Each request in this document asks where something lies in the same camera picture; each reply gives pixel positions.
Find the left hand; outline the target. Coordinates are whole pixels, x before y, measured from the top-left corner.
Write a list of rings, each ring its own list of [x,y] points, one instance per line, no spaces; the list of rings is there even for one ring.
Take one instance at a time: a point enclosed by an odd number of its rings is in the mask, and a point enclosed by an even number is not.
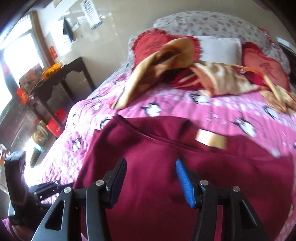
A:
[[[18,241],[31,241],[35,233],[28,227],[21,225],[9,225],[8,231],[12,236],[12,240]]]

